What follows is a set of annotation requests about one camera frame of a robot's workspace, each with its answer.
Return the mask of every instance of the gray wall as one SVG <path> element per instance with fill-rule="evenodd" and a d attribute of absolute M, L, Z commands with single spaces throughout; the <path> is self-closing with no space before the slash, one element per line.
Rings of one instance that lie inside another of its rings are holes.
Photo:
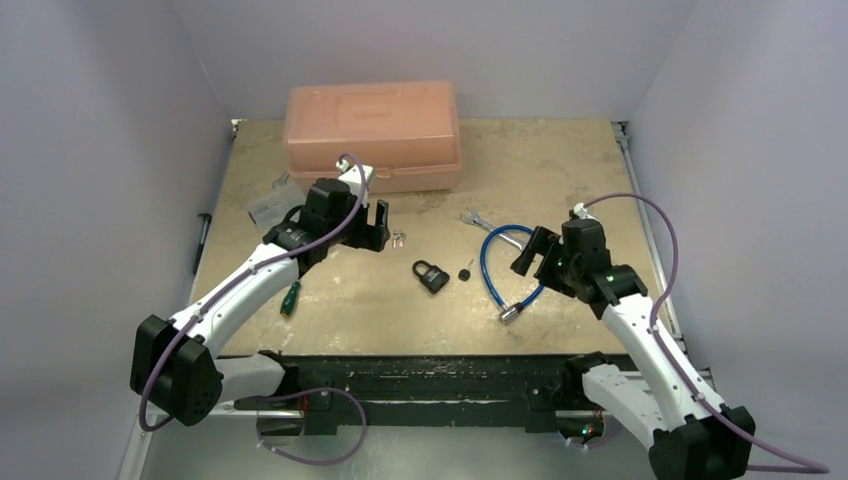
<path fill-rule="evenodd" d="M 0 3 L 3 478 L 112 478 L 134 331 L 182 304 L 229 121 L 166 0 Z"/>
<path fill-rule="evenodd" d="M 835 478 L 848 472 L 846 24 L 838 0 L 698 2 L 631 125 L 640 184 L 680 235 L 690 351 L 758 436 Z"/>
<path fill-rule="evenodd" d="M 466 117 L 629 118 L 694 0 L 174 0 L 234 118 L 298 85 L 452 80 Z"/>

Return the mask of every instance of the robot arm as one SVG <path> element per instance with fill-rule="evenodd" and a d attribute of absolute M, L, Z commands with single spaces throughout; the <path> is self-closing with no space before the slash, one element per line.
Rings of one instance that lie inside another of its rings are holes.
<path fill-rule="evenodd" d="M 725 405 L 677 348 L 662 322 L 651 327 L 653 301 L 647 288 L 630 266 L 612 264 L 597 219 L 575 208 L 562 225 L 562 235 L 536 227 L 512 270 L 525 275 L 537 255 L 542 260 L 534 276 L 547 288 L 590 306 L 624 345 L 653 398 L 633 386 L 600 352 L 568 361 L 561 385 L 564 394 L 586 398 L 615 416 L 648 449 L 659 479 L 743 475 L 751 444 L 712 417 L 699 400 L 717 406 L 751 434 L 754 420 L 744 407 Z M 683 373 L 699 386 L 698 398 L 690 394 L 655 335 L 670 346 Z"/>
<path fill-rule="evenodd" d="M 360 204 L 352 191 L 360 191 L 374 179 L 372 167 L 353 167 L 341 160 L 338 179 L 319 179 L 310 188 L 306 203 L 272 228 L 251 256 L 196 304 L 163 320 L 151 315 L 136 332 L 130 387 L 142 394 L 148 378 L 166 347 L 178 332 L 188 328 L 153 381 L 150 400 L 184 425 L 201 421 L 223 401 L 277 391 L 283 380 L 282 366 L 263 354 L 247 358 L 217 359 L 233 334 L 275 293 L 302 277 L 327 257 L 330 246 L 382 251 L 389 238 L 388 204 L 377 202 L 374 225 L 368 225 L 368 203 Z M 334 229 L 356 208 L 351 221 L 329 241 L 304 250 Z M 280 258 L 287 252 L 301 253 Z M 210 307 L 201 314 L 201 307 Z"/>

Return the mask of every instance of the black padlock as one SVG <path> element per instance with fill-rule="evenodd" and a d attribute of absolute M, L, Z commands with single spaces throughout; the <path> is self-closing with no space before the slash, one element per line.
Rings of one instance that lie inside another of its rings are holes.
<path fill-rule="evenodd" d="M 424 267 L 427 270 L 424 270 L 424 273 L 421 273 L 421 270 L 423 270 L 421 267 Z M 441 290 L 442 287 L 448 283 L 448 280 L 450 280 L 450 275 L 448 275 L 447 272 L 435 265 L 430 265 L 424 260 L 418 260 L 412 264 L 412 273 L 418 277 L 421 285 L 427 287 L 427 290 L 433 294 L 439 293 L 439 290 Z"/>

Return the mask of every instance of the orange plastic box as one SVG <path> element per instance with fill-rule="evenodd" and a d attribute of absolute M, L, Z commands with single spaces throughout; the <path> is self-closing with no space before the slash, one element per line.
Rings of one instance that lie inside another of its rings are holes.
<path fill-rule="evenodd" d="M 292 89 L 283 142 L 289 173 L 304 190 L 337 176 L 344 152 L 376 169 L 374 193 L 450 189 L 462 169 L 450 82 Z"/>

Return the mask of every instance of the wrench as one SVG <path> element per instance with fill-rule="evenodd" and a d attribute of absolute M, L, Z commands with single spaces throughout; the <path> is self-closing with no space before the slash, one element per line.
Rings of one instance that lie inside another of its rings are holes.
<path fill-rule="evenodd" d="M 459 218 L 463 222 L 465 222 L 469 225 L 477 225 L 478 227 L 482 228 L 483 230 L 486 230 L 487 232 L 492 232 L 494 229 L 497 228 L 496 226 L 492 225 L 491 223 L 480 218 L 480 214 L 477 213 L 476 210 L 471 210 L 470 208 L 467 209 L 467 210 L 468 210 L 467 214 L 464 213 L 464 212 L 459 214 Z M 524 247 L 527 246 L 527 242 L 523 242 L 523 241 L 513 237 L 512 235 L 510 235 L 506 232 L 498 234 L 498 236 L 503 238 L 504 240 L 506 240 L 507 243 L 509 243 L 510 245 L 512 245 L 513 247 L 515 247 L 519 250 L 523 251 Z"/>

